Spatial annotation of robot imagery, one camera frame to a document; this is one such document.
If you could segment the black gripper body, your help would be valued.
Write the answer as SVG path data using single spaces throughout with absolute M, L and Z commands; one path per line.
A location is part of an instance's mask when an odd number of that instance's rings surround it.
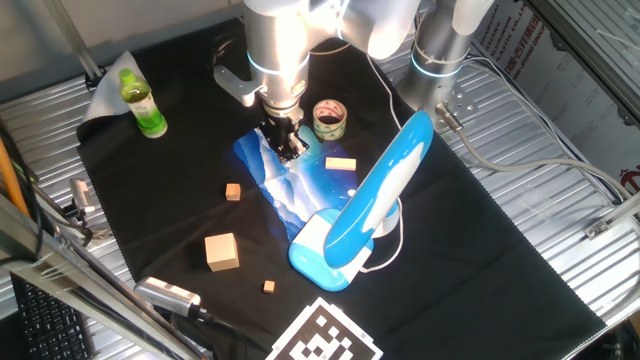
M 265 116 L 261 123 L 261 131 L 273 150 L 276 150 L 281 144 L 287 144 L 289 133 L 297 132 L 290 118 L 271 115 Z

